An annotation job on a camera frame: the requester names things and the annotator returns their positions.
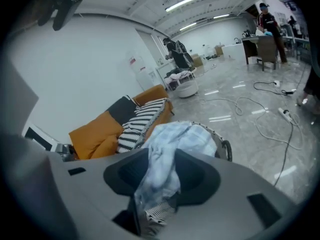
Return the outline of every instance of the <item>cap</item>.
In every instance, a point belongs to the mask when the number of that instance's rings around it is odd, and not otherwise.
[[[266,9],[267,7],[269,7],[269,5],[266,5],[264,2],[261,2],[259,4],[260,9]]]

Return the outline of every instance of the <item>white counter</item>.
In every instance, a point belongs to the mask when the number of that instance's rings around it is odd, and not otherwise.
[[[246,61],[245,48],[243,43],[223,46],[222,51],[225,59]]]

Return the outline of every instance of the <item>power strip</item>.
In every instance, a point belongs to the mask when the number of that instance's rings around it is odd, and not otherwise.
[[[274,87],[280,88],[280,81],[274,80]]]
[[[283,110],[281,107],[279,107],[278,111],[288,123],[292,123],[292,118],[288,110]]]

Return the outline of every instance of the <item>cardboard box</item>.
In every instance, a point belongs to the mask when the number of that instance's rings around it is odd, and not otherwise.
[[[220,56],[222,54],[224,54],[224,52],[222,51],[222,47],[224,47],[225,45],[216,45],[214,48],[215,48],[215,51],[216,51],[216,55]]]
[[[200,67],[200,66],[203,66],[203,62],[202,62],[202,59],[201,57],[198,55],[198,54],[193,54],[191,55],[191,58],[193,59],[193,66],[194,67]]]

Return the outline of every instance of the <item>light blue cloth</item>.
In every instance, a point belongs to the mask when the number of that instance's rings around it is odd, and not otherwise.
[[[176,149],[212,157],[217,150],[211,134],[200,125],[192,125],[188,121],[157,125],[141,148],[149,148],[149,165],[134,197],[143,211],[180,192],[175,169]]]
[[[265,36],[273,36],[273,34],[271,32],[269,32],[269,31],[264,32],[264,35]]]

